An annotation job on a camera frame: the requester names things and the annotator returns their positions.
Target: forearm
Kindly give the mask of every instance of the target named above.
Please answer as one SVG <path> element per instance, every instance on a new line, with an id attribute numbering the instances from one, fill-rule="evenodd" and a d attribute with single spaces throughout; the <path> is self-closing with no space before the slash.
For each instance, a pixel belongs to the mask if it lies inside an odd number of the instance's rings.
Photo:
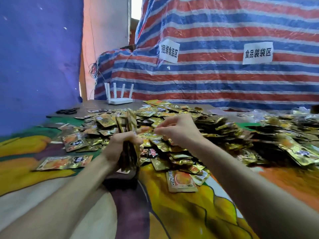
<path id="1" fill-rule="evenodd" d="M 69 238 L 81 217 L 81 205 L 110 172 L 106 160 L 97 157 L 72 181 L 0 232 L 0 238 Z"/>
<path id="2" fill-rule="evenodd" d="M 261 238 L 317 238 L 318 213 L 208 140 L 192 153 L 211 170 Z"/>

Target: blue curtain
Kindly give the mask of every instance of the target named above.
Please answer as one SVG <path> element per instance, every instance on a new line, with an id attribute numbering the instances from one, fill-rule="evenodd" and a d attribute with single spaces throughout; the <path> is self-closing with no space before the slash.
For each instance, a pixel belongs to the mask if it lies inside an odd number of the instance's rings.
<path id="1" fill-rule="evenodd" d="M 83 0 L 0 0 L 0 136 L 79 101 Z"/>

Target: hand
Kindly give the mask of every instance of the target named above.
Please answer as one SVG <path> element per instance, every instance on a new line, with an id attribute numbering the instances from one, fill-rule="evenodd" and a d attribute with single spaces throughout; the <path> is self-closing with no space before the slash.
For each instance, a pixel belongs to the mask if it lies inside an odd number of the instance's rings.
<path id="1" fill-rule="evenodd" d="M 172 140 L 172 145 L 191 149 L 194 142 L 205 140 L 190 114 L 167 117 L 154 129 L 154 133 Z"/>
<path id="2" fill-rule="evenodd" d="M 141 145 L 143 139 L 137 136 L 142 132 L 147 132 L 149 127 L 141 127 L 136 132 L 116 132 L 110 139 L 107 147 L 102 151 L 102 156 L 106 159 L 108 165 L 115 168 L 123 150 L 123 142 L 130 141 L 133 144 Z"/>

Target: red white and blue striped tarp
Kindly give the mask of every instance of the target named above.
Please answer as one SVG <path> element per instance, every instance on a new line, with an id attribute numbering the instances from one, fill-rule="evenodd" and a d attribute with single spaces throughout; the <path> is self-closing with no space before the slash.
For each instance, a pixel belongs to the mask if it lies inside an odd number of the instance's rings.
<path id="1" fill-rule="evenodd" d="M 133 99 L 289 111 L 319 104 L 319 0 L 143 0 L 137 49 L 98 60 L 104 82 Z M 178 63 L 158 59 L 159 42 L 180 44 Z M 273 42 L 273 61 L 243 65 L 246 43 Z"/>

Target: table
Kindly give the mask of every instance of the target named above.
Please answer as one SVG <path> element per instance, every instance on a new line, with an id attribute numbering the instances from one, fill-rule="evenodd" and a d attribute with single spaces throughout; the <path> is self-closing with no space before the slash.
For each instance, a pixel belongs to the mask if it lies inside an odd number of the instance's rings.
<path id="1" fill-rule="evenodd" d="M 77 114 L 51 114 L 51 122 L 80 125 L 73 117 L 86 115 L 86 110 L 98 108 L 140 108 L 144 103 L 121 106 L 90 100 L 81 105 Z M 201 105 L 206 110 L 215 109 Z M 0 230 L 50 196 L 81 169 L 30 172 L 42 157 L 65 154 L 61 144 L 50 144 L 57 134 L 54 128 L 33 127 L 16 136 L 18 140 L 0 145 Z M 296 186 L 285 172 L 254 168 L 270 181 L 319 210 L 316 193 L 300 188 L 311 187 L 298 180 Z M 207 179 L 196 193 L 168 192 L 165 173 L 156 172 L 152 164 L 141 167 L 138 180 L 105 180 L 104 186 L 87 203 L 73 239 L 78 238 L 254 238 L 256 234 L 243 219 L 231 198 L 214 177 Z"/>

